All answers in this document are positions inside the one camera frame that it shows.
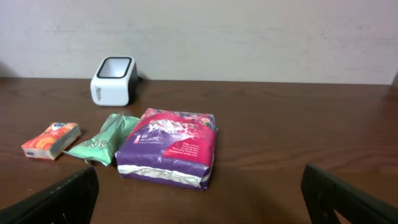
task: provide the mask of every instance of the green plastic packet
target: green plastic packet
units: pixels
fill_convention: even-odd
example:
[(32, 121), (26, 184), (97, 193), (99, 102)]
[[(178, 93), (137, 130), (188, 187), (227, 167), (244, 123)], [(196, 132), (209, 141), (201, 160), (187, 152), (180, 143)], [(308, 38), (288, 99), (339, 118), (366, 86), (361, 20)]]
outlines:
[(133, 116), (123, 116), (123, 113), (111, 114), (96, 136), (64, 153), (83, 158), (86, 162), (100, 161), (107, 166), (138, 120), (139, 118)]

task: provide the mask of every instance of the pink and purple plastic package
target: pink and purple plastic package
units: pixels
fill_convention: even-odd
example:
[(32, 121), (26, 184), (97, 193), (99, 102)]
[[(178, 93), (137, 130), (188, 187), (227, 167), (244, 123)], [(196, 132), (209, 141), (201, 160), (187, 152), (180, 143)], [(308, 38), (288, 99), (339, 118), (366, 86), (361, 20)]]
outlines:
[(123, 177), (206, 189), (216, 123), (211, 114), (149, 108), (116, 153)]

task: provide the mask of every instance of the white cube-shaped speaker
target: white cube-shaped speaker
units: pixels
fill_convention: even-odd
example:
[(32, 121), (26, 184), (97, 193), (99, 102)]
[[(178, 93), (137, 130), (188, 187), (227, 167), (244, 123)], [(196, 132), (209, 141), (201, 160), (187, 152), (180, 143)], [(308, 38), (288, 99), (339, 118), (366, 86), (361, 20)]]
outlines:
[(137, 82), (132, 57), (107, 57), (91, 80), (91, 97), (97, 105), (125, 106), (132, 100)]

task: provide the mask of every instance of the orange and white box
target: orange and white box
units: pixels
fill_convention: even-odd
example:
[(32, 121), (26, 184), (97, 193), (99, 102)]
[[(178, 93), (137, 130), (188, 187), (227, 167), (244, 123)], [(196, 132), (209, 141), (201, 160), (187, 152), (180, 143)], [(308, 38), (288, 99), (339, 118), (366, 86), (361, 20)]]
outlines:
[(22, 145), (26, 157), (54, 160), (81, 135), (76, 123), (52, 123), (41, 135)]

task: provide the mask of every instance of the brown tabletop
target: brown tabletop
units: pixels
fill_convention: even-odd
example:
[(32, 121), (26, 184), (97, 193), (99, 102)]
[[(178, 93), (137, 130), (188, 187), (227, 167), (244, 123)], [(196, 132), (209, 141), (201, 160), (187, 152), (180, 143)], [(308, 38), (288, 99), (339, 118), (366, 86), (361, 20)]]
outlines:
[(219, 127), (209, 189), (122, 179), (95, 166), (92, 223), (310, 223), (305, 164), (398, 205), (398, 90), (386, 85), (145, 81), (126, 107), (91, 100), (89, 80), (0, 79), (0, 208), (88, 166), (68, 155), (28, 159), (21, 144), (51, 122), (92, 138), (111, 113), (211, 113)]

